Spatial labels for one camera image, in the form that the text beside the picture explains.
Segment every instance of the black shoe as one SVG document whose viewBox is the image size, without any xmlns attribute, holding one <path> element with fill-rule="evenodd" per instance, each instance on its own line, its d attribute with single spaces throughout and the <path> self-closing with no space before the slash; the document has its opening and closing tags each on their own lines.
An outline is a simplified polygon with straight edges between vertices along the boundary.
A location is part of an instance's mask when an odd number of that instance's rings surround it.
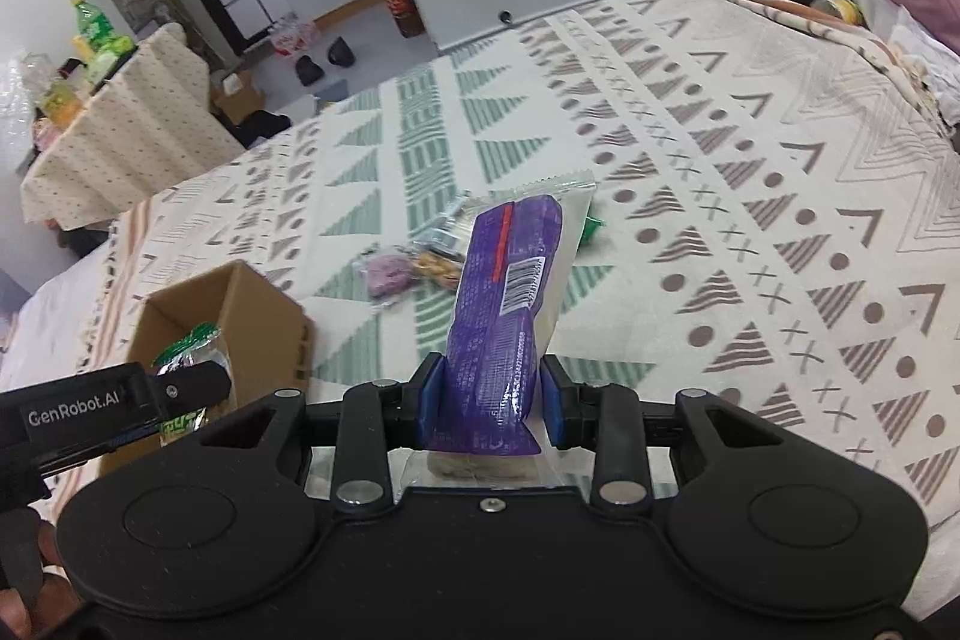
<svg viewBox="0 0 960 640">
<path fill-rule="evenodd" d="M 337 37 L 337 41 L 330 44 L 330 49 L 326 51 L 326 58 L 334 66 L 349 68 L 357 62 L 357 56 L 353 54 L 350 45 L 344 42 L 344 37 Z"/>
<path fill-rule="evenodd" d="M 309 55 L 301 55 L 296 60 L 294 68 L 296 69 L 296 76 L 299 77 L 299 81 L 304 87 L 313 85 L 318 79 L 323 79 L 323 69 L 317 66 Z"/>
<path fill-rule="evenodd" d="M 290 119 L 286 115 L 275 115 L 264 109 L 257 109 L 243 119 L 240 128 L 251 137 L 253 142 L 257 137 L 271 139 L 281 131 L 286 131 L 290 125 Z"/>
</svg>

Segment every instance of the green bottle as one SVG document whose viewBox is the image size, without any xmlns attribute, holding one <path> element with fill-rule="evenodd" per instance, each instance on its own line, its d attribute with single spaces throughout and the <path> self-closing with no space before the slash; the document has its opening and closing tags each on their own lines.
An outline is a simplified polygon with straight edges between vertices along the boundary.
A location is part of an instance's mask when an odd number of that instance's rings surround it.
<svg viewBox="0 0 960 640">
<path fill-rule="evenodd" d="M 100 48 L 109 44 L 113 38 L 113 26 L 99 7 L 88 4 L 84 0 L 72 1 L 77 10 L 77 28 L 80 30 L 80 36 L 86 39 L 93 52 L 99 52 Z"/>
</svg>

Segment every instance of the patterned bedspread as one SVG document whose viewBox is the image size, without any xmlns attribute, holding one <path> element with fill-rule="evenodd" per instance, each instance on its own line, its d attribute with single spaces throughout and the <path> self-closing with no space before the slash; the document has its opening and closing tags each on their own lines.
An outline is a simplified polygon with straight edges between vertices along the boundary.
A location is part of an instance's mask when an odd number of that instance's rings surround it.
<svg viewBox="0 0 960 640">
<path fill-rule="evenodd" d="M 139 302 L 243 259 L 318 330 L 314 399 L 408 377 L 453 298 L 374 309 L 352 260 L 456 191 L 591 167 L 607 222 L 550 351 L 577 380 L 702 386 L 960 509 L 960 161 L 857 52 L 725 0 L 610 0 L 471 44 L 145 202 L 83 365 Z"/>
</svg>

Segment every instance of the barcode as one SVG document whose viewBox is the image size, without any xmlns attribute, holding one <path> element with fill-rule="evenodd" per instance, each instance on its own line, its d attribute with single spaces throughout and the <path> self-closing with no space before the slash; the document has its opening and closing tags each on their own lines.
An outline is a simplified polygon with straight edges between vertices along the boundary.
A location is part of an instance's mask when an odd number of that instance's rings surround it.
<svg viewBox="0 0 960 640">
<path fill-rule="evenodd" d="M 507 266 L 507 280 L 500 302 L 501 316 L 523 308 L 529 310 L 533 306 L 541 278 L 544 277 L 545 264 L 544 256 L 536 256 Z"/>
</svg>

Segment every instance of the metal screw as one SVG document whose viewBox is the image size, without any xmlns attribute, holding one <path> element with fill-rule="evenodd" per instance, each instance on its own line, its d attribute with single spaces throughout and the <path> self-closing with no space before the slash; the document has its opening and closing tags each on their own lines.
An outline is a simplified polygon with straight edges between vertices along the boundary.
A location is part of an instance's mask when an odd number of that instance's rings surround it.
<svg viewBox="0 0 960 640">
<path fill-rule="evenodd" d="M 611 480 L 600 486 L 600 498 L 610 504 L 637 504 L 647 498 L 647 489 L 632 480 Z"/>
<path fill-rule="evenodd" d="M 383 496 L 383 486 L 372 480 L 348 480 L 337 489 L 337 499 L 347 504 L 371 504 Z"/>
<path fill-rule="evenodd" d="M 507 503 L 499 497 L 487 497 L 480 500 L 480 509 L 484 512 L 502 512 L 507 509 Z"/>
</svg>

